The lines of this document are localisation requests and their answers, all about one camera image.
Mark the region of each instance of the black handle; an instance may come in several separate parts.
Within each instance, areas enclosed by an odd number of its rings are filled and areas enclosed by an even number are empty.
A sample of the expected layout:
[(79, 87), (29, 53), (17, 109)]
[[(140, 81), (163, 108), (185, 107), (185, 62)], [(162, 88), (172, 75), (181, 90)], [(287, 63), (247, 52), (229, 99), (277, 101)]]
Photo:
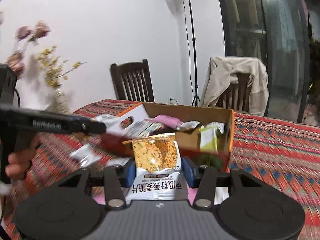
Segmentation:
[(2, 145), (1, 165), (0, 165), (0, 181), (4, 184), (10, 184), (11, 179), (5, 173), (5, 168), (9, 164), (8, 156), (14, 152), (18, 131), (15, 128), (0, 127), (0, 138)]
[(33, 131), (21, 131), (0, 124), (0, 138), (2, 143), (0, 181), (4, 184), (11, 183), (11, 179), (5, 173), (5, 168), (9, 164), (9, 154), (27, 149), (35, 135), (36, 132)]

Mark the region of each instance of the human hand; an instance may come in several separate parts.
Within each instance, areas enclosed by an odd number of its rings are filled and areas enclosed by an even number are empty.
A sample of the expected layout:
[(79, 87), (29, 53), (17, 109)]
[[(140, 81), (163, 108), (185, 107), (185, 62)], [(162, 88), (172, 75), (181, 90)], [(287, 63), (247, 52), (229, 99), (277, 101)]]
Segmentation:
[(25, 173), (31, 167), (31, 160), (36, 155), (36, 146), (38, 143), (39, 137), (35, 136), (28, 149), (9, 154), (9, 165), (5, 168), (5, 173), (9, 178), (13, 180), (24, 179)]

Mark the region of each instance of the red patterned tablecloth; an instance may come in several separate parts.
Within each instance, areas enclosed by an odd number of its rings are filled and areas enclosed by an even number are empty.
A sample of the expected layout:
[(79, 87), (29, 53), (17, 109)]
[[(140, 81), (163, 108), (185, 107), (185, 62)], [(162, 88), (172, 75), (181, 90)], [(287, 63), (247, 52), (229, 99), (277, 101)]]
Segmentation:
[[(119, 114), (136, 102), (103, 100), (77, 110), (75, 114), (95, 117)], [(98, 142), (99, 137), (91, 143)], [(66, 135), (43, 134), (27, 179), (19, 182), (7, 198), (4, 221), (13, 240), (19, 239), (12, 216), (21, 200), (76, 170), (68, 157), (82, 146)], [(241, 167), (296, 199), (305, 209), (306, 223), (299, 239), (320, 239), (320, 128), (249, 114), (235, 114), (235, 136), (228, 169)], [(98, 147), (102, 158), (95, 169), (102, 170), (111, 154)]]

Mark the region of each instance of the chair backrest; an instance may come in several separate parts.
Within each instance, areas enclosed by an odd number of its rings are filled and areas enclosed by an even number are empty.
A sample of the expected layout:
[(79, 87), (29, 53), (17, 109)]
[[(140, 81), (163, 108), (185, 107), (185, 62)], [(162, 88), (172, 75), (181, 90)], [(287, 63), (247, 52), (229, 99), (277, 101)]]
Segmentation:
[(230, 84), (229, 87), (220, 95), (216, 106), (233, 109), (236, 111), (249, 112), (249, 96), (251, 85), (249, 74), (237, 73), (238, 84)]
[(118, 99), (154, 102), (148, 60), (111, 65), (111, 76)]

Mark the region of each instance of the flower vase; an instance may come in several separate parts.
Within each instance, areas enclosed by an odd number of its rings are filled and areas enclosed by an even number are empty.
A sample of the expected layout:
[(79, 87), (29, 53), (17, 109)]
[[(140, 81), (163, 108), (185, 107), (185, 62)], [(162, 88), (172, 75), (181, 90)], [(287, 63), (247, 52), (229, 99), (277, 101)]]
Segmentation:
[(47, 110), (56, 114), (70, 114), (66, 94), (60, 86), (54, 88), (53, 102)]

